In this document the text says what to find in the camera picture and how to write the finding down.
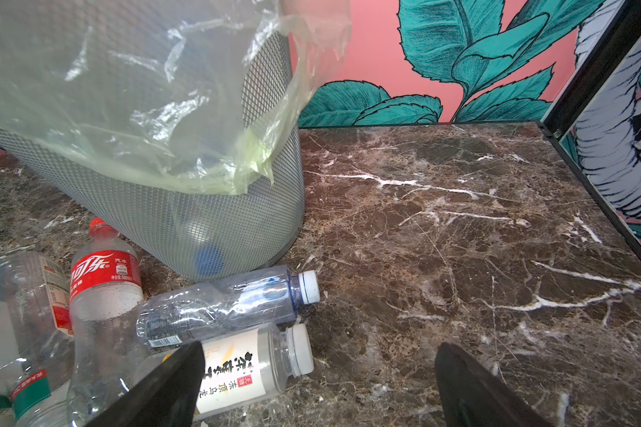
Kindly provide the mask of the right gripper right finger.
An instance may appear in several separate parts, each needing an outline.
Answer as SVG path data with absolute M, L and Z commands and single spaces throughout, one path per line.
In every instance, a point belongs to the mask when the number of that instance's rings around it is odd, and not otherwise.
M 442 343 L 434 372 L 448 426 L 548 426 L 527 403 L 454 343 Z

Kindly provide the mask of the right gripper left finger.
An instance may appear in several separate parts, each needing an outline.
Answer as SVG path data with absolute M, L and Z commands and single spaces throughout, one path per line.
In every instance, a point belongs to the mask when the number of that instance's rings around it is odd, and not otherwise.
M 190 426 L 204 372 L 201 344 L 183 345 L 88 424 L 100 427 Z

